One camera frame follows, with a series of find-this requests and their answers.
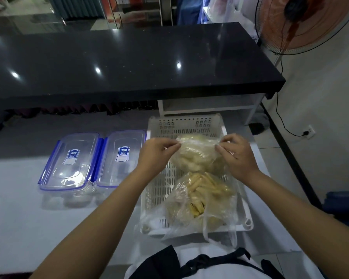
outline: black power cord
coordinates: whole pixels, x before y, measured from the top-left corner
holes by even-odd
[[[283,64],[282,64],[282,59],[281,59],[281,67],[282,67],[282,72],[281,74],[283,74]],[[284,126],[284,122],[283,122],[283,119],[281,118],[281,116],[279,115],[278,113],[278,93],[276,94],[276,108],[275,108],[275,112],[276,114],[278,115],[278,117],[281,119],[281,122],[283,124],[283,127],[285,129],[285,131],[287,131],[289,134],[291,135],[294,135],[296,137],[303,137],[303,136],[306,136],[309,134],[309,131],[304,131],[302,135],[296,135],[296,134],[293,134],[292,132],[288,131],[287,128]]]

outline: electric fan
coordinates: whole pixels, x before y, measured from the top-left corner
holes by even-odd
[[[255,13],[261,43],[281,56],[322,45],[348,21],[349,0],[258,0]]]

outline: white plastic basket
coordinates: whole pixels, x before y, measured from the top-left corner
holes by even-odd
[[[151,117],[147,129],[147,139],[154,137],[167,137],[176,139],[180,134],[201,133],[209,137],[221,137],[226,135],[226,128],[220,114],[215,115],[196,115],[196,116],[170,116],[165,118]],[[159,205],[172,191],[177,180],[185,173],[178,170],[170,162],[166,168],[151,181],[141,194],[141,218],[146,215],[151,208]],[[235,226],[236,231],[248,231],[253,229],[253,221],[248,203],[246,202],[246,193],[244,185],[232,178],[228,180],[223,177],[227,183],[233,183],[238,194],[237,214],[238,223]],[[158,229],[142,231],[149,235],[164,235],[169,229],[169,223],[165,218],[158,219],[155,227]],[[228,231],[227,226],[219,227],[216,232]]]

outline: forearm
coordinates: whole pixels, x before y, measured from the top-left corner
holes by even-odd
[[[144,173],[133,171],[58,244],[31,278],[99,278],[120,241],[141,192],[149,182]]]
[[[270,207],[302,250],[331,279],[349,278],[349,227],[263,173],[256,173],[246,185]]]

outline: transparent lid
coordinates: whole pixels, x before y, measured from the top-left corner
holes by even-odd
[[[105,139],[100,161],[96,169],[95,185],[115,188],[137,166],[146,132],[143,130],[126,130],[112,132]]]
[[[81,189],[91,180],[102,141],[94,132],[70,134],[59,140],[40,177],[40,189]]]

